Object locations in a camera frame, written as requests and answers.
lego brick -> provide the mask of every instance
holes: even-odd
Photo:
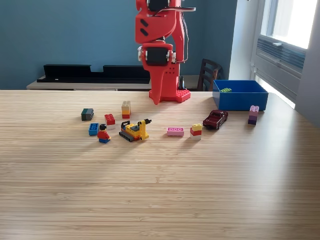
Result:
[[[248,124],[251,124],[251,125],[257,125],[257,121],[254,121],[254,120],[248,120]]]
[[[113,130],[113,129],[116,129],[116,125],[113,124],[113,125],[107,125],[106,126],[106,129],[109,131],[109,130]]]
[[[259,106],[251,106],[249,116],[258,117],[258,115],[259,115]]]
[[[130,101],[123,101],[121,109],[122,109],[122,111],[128,111],[130,114],[131,113],[131,102]]]
[[[183,127],[168,127],[166,133],[168,136],[183,137],[185,135],[185,129]]]
[[[99,123],[91,123],[89,126],[89,135],[96,136],[99,132]]]
[[[231,88],[224,88],[220,92],[221,93],[232,93],[232,89]]]
[[[92,108],[87,108],[86,113],[81,114],[81,119],[82,119],[82,121],[91,121],[92,118],[94,117],[94,115],[95,115],[94,110]]]
[[[193,131],[202,131],[202,124],[201,123],[193,124],[192,125],[192,130]]]
[[[129,110],[122,110],[123,115],[130,115],[131,112]]]
[[[114,116],[112,114],[104,115],[104,119],[105,119],[105,123],[106,123],[107,126],[116,124],[116,120],[115,120],[115,118],[114,118]]]
[[[249,120],[257,121],[258,117],[257,116],[249,116]]]
[[[190,132],[190,138],[192,141],[200,141],[201,140],[202,135],[198,135],[198,136],[193,136]]]
[[[193,136],[199,136],[199,135],[202,135],[202,130],[201,130],[201,131],[193,131],[193,130],[192,130],[192,127],[190,127],[190,133],[191,133]]]
[[[110,139],[99,139],[99,142],[103,144],[107,144],[108,142],[110,142]]]
[[[130,115],[129,114],[122,114],[122,118],[123,119],[130,119]]]

white wall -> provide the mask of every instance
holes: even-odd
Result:
[[[320,0],[315,11],[295,109],[320,128]]]
[[[230,80],[249,80],[259,9],[258,0],[238,0],[230,63]]]

yellow lego brick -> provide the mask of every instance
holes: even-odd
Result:
[[[130,111],[129,110],[122,110],[122,114],[123,115],[130,115]]]
[[[131,102],[130,101],[123,101],[122,103],[122,114],[131,114]]]
[[[134,127],[134,126],[137,126],[136,124],[130,124],[130,125],[127,125],[127,126],[125,126],[125,131],[128,133],[128,134],[130,134],[130,135],[132,135],[134,138],[136,138],[136,137],[139,137],[139,131],[133,131],[133,130],[131,130],[131,127]]]
[[[193,124],[193,125],[192,125],[192,130],[193,130],[194,132],[196,132],[196,131],[202,131],[202,124],[201,124],[201,123]]]

chair backrest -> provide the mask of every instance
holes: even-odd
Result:
[[[221,69],[221,65],[217,64],[216,62],[205,58],[202,59],[197,90],[199,92],[203,92],[204,82],[207,81],[209,84],[208,91],[212,92],[214,89],[214,80],[217,80]]]

pink lego brick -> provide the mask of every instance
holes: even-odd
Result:
[[[168,136],[183,137],[185,135],[185,129],[183,127],[168,127],[166,133]]]
[[[259,106],[251,106],[249,116],[258,117],[259,114]]]

